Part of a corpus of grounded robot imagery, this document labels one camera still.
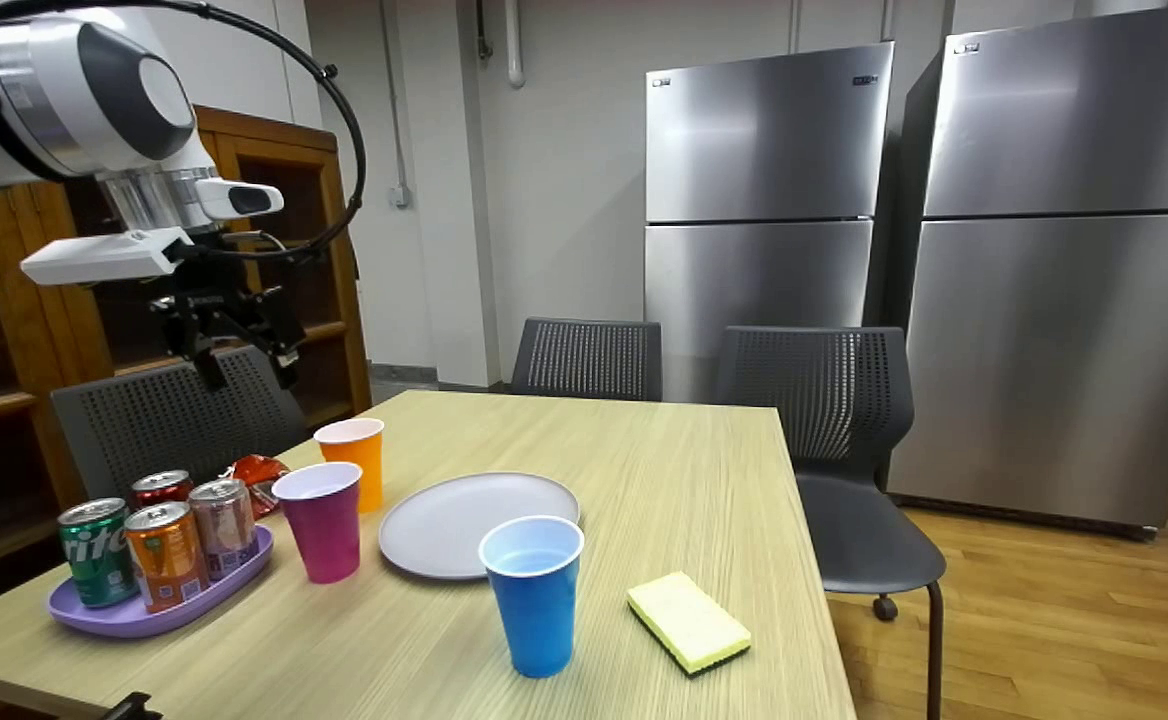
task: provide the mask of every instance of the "floor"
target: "floor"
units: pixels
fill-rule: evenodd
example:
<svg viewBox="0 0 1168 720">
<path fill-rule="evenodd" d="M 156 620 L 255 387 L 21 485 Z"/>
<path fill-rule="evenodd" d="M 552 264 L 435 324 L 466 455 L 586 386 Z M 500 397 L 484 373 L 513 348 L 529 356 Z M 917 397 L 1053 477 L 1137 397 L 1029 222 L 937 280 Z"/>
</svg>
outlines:
<svg viewBox="0 0 1168 720">
<path fill-rule="evenodd" d="M 942 549 L 942 715 L 1168 720 L 1168 529 L 1152 545 L 910 514 Z M 831 599 L 859 715 L 922 715 L 922 591 Z"/>
</svg>

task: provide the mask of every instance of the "silver can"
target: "silver can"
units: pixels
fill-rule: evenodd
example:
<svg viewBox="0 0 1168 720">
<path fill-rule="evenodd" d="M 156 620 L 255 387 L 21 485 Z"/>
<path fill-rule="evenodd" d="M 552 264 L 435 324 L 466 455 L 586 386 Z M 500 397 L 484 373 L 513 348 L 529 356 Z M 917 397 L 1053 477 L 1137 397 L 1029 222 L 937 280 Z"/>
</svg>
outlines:
<svg viewBox="0 0 1168 720">
<path fill-rule="evenodd" d="M 237 574 L 250 556 L 255 542 L 255 514 L 250 496 L 238 479 L 208 479 L 189 492 L 194 529 L 199 529 L 199 549 L 208 562 L 208 577 L 218 580 Z"/>
</svg>

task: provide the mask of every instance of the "black chair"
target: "black chair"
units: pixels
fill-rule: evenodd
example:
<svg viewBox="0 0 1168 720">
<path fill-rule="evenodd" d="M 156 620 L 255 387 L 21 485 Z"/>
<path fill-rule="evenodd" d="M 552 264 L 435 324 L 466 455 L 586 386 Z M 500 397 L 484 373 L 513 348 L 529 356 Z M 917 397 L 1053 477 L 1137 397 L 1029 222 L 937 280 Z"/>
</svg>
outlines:
<svg viewBox="0 0 1168 720">
<path fill-rule="evenodd" d="M 661 324 L 529 321 L 513 393 L 661 401 Z"/>
<path fill-rule="evenodd" d="M 303 411 L 261 348 L 217 354 L 225 387 L 189 366 L 140 369 L 53 393 L 87 496 L 127 496 L 159 468 L 218 477 L 242 452 L 284 452 L 307 436 Z"/>
<path fill-rule="evenodd" d="M 894 620 L 890 591 L 927 589 L 927 715 L 939 715 L 942 556 L 882 496 L 887 455 L 910 430 L 904 333 L 732 324 L 715 401 L 781 411 L 828 591 L 874 596 L 874 620 Z"/>
</svg>

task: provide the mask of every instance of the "light wooden table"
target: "light wooden table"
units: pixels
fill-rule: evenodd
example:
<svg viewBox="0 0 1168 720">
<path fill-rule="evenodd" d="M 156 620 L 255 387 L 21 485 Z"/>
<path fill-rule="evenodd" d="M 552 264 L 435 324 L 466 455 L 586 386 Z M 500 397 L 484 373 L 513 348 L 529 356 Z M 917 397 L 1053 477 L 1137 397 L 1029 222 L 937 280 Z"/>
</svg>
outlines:
<svg viewBox="0 0 1168 720">
<path fill-rule="evenodd" d="M 552 679 L 508 668 L 484 583 L 419 583 L 376 556 L 307 583 L 279 518 L 271 574 L 228 607 L 150 640 L 62 634 L 42 596 L 0 596 L 0 697 L 96 715 L 150 692 L 163 715 L 851 715 L 781 420 L 760 410 L 407 393 L 386 420 L 386 492 L 466 473 L 535 473 L 584 503 L 579 640 Z M 688 679 L 624 591 L 697 577 L 753 629 L 746 655 Z"/>
</svg>

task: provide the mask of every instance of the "yellow sponge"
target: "yellow sponge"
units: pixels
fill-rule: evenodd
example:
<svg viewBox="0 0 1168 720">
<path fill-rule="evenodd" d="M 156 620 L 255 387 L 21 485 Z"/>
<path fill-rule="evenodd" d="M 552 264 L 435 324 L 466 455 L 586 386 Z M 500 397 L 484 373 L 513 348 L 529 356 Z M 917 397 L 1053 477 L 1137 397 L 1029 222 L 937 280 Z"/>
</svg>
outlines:
<svg viewBox="0 0 1168 720">
<path fill-rule="evenodd" d="M 746 629 L 683 574 L 629 589 L 629 607 L 688 676 L 722 664 L 753 646 Z"/>
</svg>

